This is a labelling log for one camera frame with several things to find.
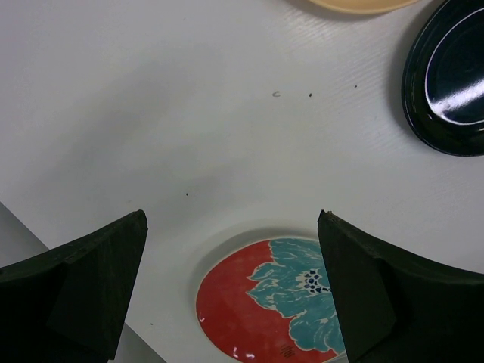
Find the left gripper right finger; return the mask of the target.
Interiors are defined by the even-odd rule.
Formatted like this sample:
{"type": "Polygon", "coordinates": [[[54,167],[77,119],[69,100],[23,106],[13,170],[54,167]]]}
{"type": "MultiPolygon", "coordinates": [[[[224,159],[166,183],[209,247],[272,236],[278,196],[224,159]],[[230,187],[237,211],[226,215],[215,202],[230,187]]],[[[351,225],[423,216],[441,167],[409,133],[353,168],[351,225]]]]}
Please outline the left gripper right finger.
{"type": "Polygon", "coordinates": [[[331,212],[318,239],[350,362],[481,362],[483,276],[434,262],[331,212]]]}

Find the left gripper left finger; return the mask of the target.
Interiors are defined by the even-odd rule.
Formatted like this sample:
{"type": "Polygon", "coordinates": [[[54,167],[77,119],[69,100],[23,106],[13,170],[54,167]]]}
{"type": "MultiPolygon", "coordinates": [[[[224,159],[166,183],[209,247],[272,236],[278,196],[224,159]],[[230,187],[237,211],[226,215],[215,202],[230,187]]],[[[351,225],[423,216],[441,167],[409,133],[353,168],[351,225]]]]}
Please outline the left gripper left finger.
{"type": "Polygon", "coordinates": [[[137,210],[1,268],[3,362],[114,359],[147,240],[137,210]]]}

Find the red teal floral plate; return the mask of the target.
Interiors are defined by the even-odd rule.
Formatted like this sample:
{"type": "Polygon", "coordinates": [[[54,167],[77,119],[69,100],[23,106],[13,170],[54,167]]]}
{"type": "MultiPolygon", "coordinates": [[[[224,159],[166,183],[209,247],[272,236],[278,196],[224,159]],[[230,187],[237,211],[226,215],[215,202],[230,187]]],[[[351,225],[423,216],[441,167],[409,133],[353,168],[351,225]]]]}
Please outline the red teal floral plate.
{"type": "Polygon", "coordinates": [[[293,225],[221,231],[200,247],[194,362],[345,362],[318,238],[293,225]]]}

